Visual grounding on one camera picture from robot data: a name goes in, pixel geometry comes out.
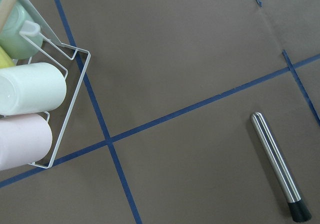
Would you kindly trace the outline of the steel muddler black tip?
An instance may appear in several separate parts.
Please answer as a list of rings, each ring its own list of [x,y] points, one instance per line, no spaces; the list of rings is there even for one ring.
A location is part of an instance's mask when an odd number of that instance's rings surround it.
[[[250,115],[250,121],[285,196],[292,220],[296,223],[310,221],[312,219],[312,215],[301,196],[301,193],[282,155],[280,147],[264,115],[260,112],[253,112]]]

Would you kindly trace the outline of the white ceramic cup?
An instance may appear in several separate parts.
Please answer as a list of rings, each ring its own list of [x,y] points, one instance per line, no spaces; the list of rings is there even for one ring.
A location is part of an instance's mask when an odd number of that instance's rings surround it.
[[[0,70],[2,116],[52,111],[63,103],[66,94],[65,77],[52,64],[39,62]]]

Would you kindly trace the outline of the pink ceramic cup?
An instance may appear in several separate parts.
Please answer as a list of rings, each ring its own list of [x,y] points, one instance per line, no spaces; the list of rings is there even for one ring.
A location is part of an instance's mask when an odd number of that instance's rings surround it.
[[[41,160],[51,149],[53,135],[38,114],[0,119],[0,169],[8,170]]]

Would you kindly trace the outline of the green ceramic cup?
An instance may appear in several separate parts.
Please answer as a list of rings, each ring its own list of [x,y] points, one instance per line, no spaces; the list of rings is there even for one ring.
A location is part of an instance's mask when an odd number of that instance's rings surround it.
[[[34,19],[23,5],[16,1],[0,32],[0,46],[11,59],[27,59],[39,51],[20,35],[26,21],[34,22]]]

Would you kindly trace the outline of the yellow ceramic cup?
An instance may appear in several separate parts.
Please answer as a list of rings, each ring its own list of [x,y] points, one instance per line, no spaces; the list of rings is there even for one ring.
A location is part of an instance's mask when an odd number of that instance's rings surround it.
[[[5,50],[0,47],[0,68],[9,68],[14,67],[16,64],[9,57],[9,55],[5,52]]]

